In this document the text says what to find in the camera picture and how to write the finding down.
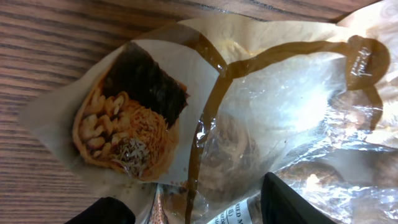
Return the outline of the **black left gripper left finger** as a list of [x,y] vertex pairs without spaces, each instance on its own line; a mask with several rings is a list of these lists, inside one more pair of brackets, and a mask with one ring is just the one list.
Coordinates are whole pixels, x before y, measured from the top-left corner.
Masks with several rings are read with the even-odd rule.
[[120,200],[102,197],[65,224],[135,224],[136,216]]

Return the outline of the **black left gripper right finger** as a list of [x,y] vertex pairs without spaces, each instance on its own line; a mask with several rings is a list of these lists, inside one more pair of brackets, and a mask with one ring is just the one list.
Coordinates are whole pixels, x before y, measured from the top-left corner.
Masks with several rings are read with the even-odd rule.
[[261,213],[263,224],[335,224],[271,172],[262,184]]

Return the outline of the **brown snack bag red label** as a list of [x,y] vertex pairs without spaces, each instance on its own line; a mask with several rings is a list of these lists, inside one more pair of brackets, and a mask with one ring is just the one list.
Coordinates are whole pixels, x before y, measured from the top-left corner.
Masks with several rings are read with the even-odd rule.
[[20,119],[136,223],[263,223],[268,172],[335,223],[396,223],[397,2],[337,24],[176,22]]

